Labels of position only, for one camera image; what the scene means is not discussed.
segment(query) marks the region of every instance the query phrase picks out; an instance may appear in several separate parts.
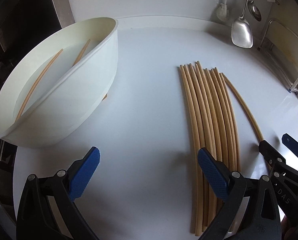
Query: wooden stick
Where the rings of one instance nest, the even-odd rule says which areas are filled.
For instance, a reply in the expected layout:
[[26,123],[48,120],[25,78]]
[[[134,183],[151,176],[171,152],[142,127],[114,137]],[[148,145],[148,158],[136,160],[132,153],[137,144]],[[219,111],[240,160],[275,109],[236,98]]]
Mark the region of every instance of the wooden stick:
[[203,225],[203,180],[202,180],[202,172],[199,167],[198,160],[196,158],[196,153],[200,149],[200,139],[198,132],[198,124],[196,121],[196,114],[194,111],[193,100],[190,93],[190,88],[188,84],[188,80],[182,65],[180,65],[182,80],[186,92],[186,97],[188,101],[188,108],[190,114],[192,135],[193,135],[193,145],[194,145],[194,160],[195,160],[195,168],[196,168],[196,228],[195,235],[200,236],[202,233],[202,225]]
[[[203,123],[206,148],[207,148],[207,150],[210,151],[210,153],[213,157],[217,158],[216,153],[213,152],[212,139],[211,139],[212,137],[211,137],[210,127],[209,127],[208,114],[207,114],[207,110],[205,108],[204,99],[202,97],[201,89],[199,87],[199,82],[196,77],[196,73],[193,69],[192,64],[190,64],[189,67],[191,70],[193,84],[194,84],[194,87],[196,90],[196,96],[197,96],[199,107],[200,107],[200,114],[201,114],[202,123]],[[217,198],[216,198],[215,193],[213,192],[212,187],[210,185],[209,185],[209,205],[208,205],[208,207],[209,207],[209,212],[208,212],[207,224],[210,225],[210,223],[214,219],[214,217],[216,215],[216,211],[217,211]]]
[[[183,68],[189,83],[190,93],[193,100],[194,111],[196,114],[196,121],[198,124],[198,132],[199,132],[199,138],[200,138],[200,148],[203,148],[205,147],[205,138],[204,138],[203,123],[202,123],[201,113],[199,109],[199,104],[198,104],[196,92],[194,90],[194,86],[193,86],[193,82],[192,82],[189,70],[186,65],[184,65]],[[203,176],[203,224],[204,225],[207,223],[205,221],[208,221],[208,212],[209,212],[209,183],[206,177]]]
[[225,91],[226,91],[226,95],[227,95],[229,106],[230,106],[231,116],[232,116],[234,137],[236,139],[236,166],[237,166],[236,168],[237,168],[237,171],[241,172],[240,144],[239,144],[238,128],[236,127],[236,118],[235,118],[235,115],[234,115],[234,111],[233,111],[232,104],[231,104],[231,99],[230,99],[230,96],[229,96],[229,93],[228,93],[228,90],[227,90],[227,86],[225,84],[225,80],[224,80],[224,77],[223,77],[222,73],[220,73],[220,77],[221,77],[222,83],[223,83]]
[[233,171],[234,170],[234,154],[233,154],[233,141],[232,141],[232,133],[231,133],[231,127],[230,127],[230,122],[229,122],[229,115],[228,111],[226,109],[226,105],[224,102],[224,98],[221,92],[221,88],[219,85],[219,82],[217,80],[217,77],[215,76],[214,70],[210,70],[213,83],[215,84],[215,89],[217,91],[219,101],[220,101],[220,106],[222,110],[222,115],[224,119],[224,125],[225,125],[225,130],[226,130],[226,136],[227,136],[227,144],[228,144],[228,159],[229,159],[229,170]]
[[212,99],[217,113],[217,120],[218,120],[220,140],[221,140],[222,161],[229,168],[227,135],[226,135],[226,128],[224,125],[224,118],[221,110],[220,101],[209,71],[204,70],[204,73],[207,76],[208,84],[209,84],[209,87],[211,88],[210,90],[212,93]]
[[258,139],[258,141],[260,143],[261,141],[264,140],[264,138],[263,138],[263,135],[262,135],[262,133],[260,131],[260,128],[259,128],[259,126],[258,126],[258,124],[257,124],[257,122],[256,122],[256,120],[254,118],[254,116],[252,115],[252,113],[251,113],[250,109],[248,108],[247,104],[245,103],[245,101],[243,100],[243,98],[241,97],[241,95],[239,94],[239,92],[236,90],[236,88],[232,85],[232,83],[230,82],[230,80],[225,76],[225,74],[222,73],[222,75],[223,75],[223,78],[224,78],[225,82],[228,84],[228,86],[230,87],[231,91],[234,93],[234,95],[238,99],[238,101],[239,101],[240,105],[242,106],[244,112],[246,113],[246,115],[247,115],[247,117],[248,117],[248,119],[249,119],[249,121],[250,121],[250,123],[251,123],[251,125],[253,127],[253,130],[254,130],[254,132],[255,132],[255,134],[257,136],[257,139]]
[[16,117],[16,121],[20,118],[20,116],[22,115],[22,112],[25,109],[25,106],[32,94],[32,92],[34,91],[34,89],[36,88],[36,86],[38,85],[40,79],[43,77],[43,75],[46,73],[46,71],[48,70],[48,68],[51,66],[51,64],[56,60],[56,58],[60,55],[60,53],[63,51],[63,49],[61,49],[52,59],[51,61],[47,64],[47,66],[42,70],[42,72],[40,73],[40,75],[38,76],[38,78],[36,79],[36,81],[34,82],[34,84],[32,85],[31,89],[29,90],[24,102],[22,103],[22,106],[20,107],[20,110],[18,112],[18,115]]
[[91,41],[91,40],[89,39],[89,40],[86,42],[86,44],[83,46],[82,50],[81,50],[80,53],[78,54],[78,56],[77,56],[77,58],[76,58],[76,60],[74,61],[74,63],[73,63],[72,66],[76,65],[76,64],[79,62],[79,60],[81,60],[82,55],[84,54],[84,52],[85,52],[86,48],[88,47],[90,41]]
[[231,110],[230,110],[230,105],[229,101],[227,98],[227,94],[224,88],[224,84],[222,83],[219,71],[217,68],[214,68],[214,73],[217,78],[218,84],[220,86],[220,90],[224,99],[224,104],[225,104],[225,111],[228,113],[228,118],[229,118],[229,129],[231,133],[231,142],[228,142],[228,148],[229,148],[229,157],[231,156],[231,164],[230,164],[230,158],[229,158],[229,166],[232,167],[231,171],[236,171],[237,165],[236,165],[236,139],[234,136],[234,128],[233,128],[233,120],[232,120],[232,115],[231,115]]
[[204,71],[202,70],[202,67],[201,67],[201,64],[199,61],[197,62],[197,66],[198,66],[198,70],[199,70],[199,71],[197,71],[198,81],[200,83],[200,87],[205,88],[208,106],[210,108],[210,114],[211,114],[211,119],[212,119],[212,124],[210,124],[210,127],[212,127],[213,131],[214,131],[214,141],[215,141],[215,151],[216,151],[217,161],[222,161],[220,133],[219,133],[217,115],[216,115],[216,111],[214,108],[212,95],[211,95],[210,88],[209,88],[207,79],[205,77]]

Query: white countertop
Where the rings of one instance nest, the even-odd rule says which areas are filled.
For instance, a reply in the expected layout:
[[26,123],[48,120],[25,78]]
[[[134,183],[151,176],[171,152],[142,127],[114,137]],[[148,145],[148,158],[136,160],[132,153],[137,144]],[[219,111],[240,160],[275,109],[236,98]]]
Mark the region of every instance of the white countertop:
[[[100,164],[75,203],[100,239],[197,239],[191,227],[192,137],[178,66],[199,60],[217,67],[246,101],[267,140],[298,169],[281,143],[298,140],[298,99],[266,68],[256,48],[195,30],[143,28],[119,31],[119,64],[108,97],[60,143],[18,147],[14,168],[17,213],[29,174],[53,176],[92,146]],[[257,139],[230,92],[241,149],[242,174],[266,173]]]

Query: silver screw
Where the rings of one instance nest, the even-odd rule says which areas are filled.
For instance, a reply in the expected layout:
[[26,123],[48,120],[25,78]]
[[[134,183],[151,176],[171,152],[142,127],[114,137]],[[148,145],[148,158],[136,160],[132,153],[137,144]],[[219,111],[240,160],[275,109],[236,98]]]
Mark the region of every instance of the silver screw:
[[63,177],[64,175],[66,175],[66,171],[64,171],[64,170],[61,170],[61,171],[57,172],[58,177]]
[[240,177],[240,173],[237,172],[237,171],[234,171],[234,172],[232,173],[232,176],[235,177],[235,178],[239,178],[239,177]]
[[35,177],[34,174],[30,174],[30,175],[28,176],[28,180],[29,180],[29,181],[32,181],[32,180],[34,179],[34,177]]
[[269,181],[269,180],[270,180],[269,177],[268,177],[267,175],[263,175],[263,176],[262,176],[262,179],[263,179],[264,181]]

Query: metal spoon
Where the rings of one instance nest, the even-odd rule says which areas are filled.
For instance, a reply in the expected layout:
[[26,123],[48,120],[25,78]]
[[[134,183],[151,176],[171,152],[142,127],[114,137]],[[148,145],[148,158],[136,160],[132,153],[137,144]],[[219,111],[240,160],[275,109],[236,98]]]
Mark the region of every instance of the metal spoon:
[[258,9],[258,7],[254,4],[254,0],[248,1],[248,9],[251,13],[251,15],[256,19],[257,21],[261,21],[261,13]]
[[252,30],[249,23],[244,18],[247,2],[248,0],[245,0],[242,14],[233,21],[231,29],[231,39],[233,44],[242,48],[251,48],[253,46]]

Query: bundle of chopsticks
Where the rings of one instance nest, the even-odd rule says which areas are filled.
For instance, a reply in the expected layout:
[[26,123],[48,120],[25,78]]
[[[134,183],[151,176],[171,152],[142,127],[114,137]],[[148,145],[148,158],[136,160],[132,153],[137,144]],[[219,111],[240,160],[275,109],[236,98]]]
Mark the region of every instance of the bundle of chopsticks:
[[226,83],[244,108],[259,141],[263,140],[263,136],[241,96],[217,68],[203,69],[198,61],[195,66],[181,65],[180,70],[188,101],[195,151],[195,234],[200,236],[221,208],[222,201],[216,198],[202,174],[196,157],[199,149],[206,147],[211,155],[222,161],[230,171],[240,171],[237,126]]

